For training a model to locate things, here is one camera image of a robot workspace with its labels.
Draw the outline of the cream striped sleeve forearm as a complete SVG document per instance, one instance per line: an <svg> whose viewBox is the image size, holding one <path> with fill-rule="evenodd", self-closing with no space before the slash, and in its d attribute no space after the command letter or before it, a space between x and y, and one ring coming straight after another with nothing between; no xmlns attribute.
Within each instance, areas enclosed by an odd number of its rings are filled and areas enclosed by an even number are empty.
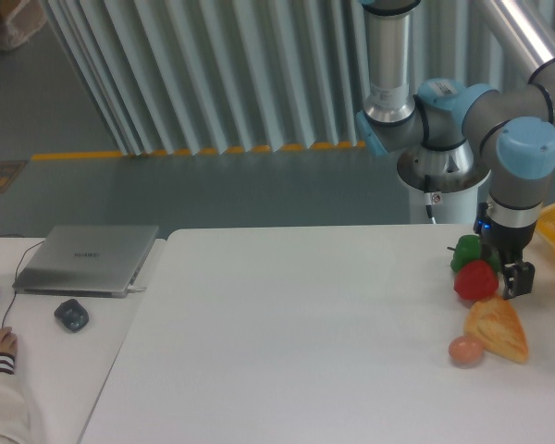
<svg viewBox="0 0 555 444"><path fill-rule="evenodd" d="M0 352L0 443L34 443L30 409L15 375L15 357Z"/></svg>

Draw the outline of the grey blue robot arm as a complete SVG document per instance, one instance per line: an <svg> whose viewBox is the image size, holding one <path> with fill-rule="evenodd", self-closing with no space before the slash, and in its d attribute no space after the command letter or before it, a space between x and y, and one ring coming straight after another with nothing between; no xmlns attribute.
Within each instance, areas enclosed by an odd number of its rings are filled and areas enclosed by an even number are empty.
<svg viewBox="0 0 555 444"><path fill-rule="evenodd" d="M397 174L414 222L466 221L497 257L503 295L533 288L524 259L555 169L555 32L526 1L479 1L526 85L500 92L437 78L409 85L415 1L365 1L370 92L358 130L376 153L401 152Z"/></svg>

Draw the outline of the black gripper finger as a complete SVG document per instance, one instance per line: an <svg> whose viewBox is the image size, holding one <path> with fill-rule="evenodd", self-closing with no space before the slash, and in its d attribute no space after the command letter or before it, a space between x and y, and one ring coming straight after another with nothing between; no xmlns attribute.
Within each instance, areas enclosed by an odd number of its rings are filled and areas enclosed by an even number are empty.
<svg viewBox="0 0 555 444"><path fill-rule="evenodd" d="M481 259L487 262L494 271L501 270L501 262L497 250L487 243L481 244Z"/></svg>
<svg viewBox="0 0 555 444"><path fill-rule="evenodd" d="M536 269L530 262L516 261L502 267L503 299L509 300L529 294L533 289Z"/></svg>

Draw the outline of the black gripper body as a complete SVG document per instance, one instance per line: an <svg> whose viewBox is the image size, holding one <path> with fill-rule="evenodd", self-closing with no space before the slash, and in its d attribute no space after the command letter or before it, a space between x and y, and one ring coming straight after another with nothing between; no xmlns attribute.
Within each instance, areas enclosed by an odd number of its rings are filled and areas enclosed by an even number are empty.
<svg viewBox="0 0 555 444"><path fill-rule="evenodd" d="M523 260L542 207L543 203L525 208L505 206L489 195L477 206L474 232L498 253L503 264L514 264Z"/></svg>

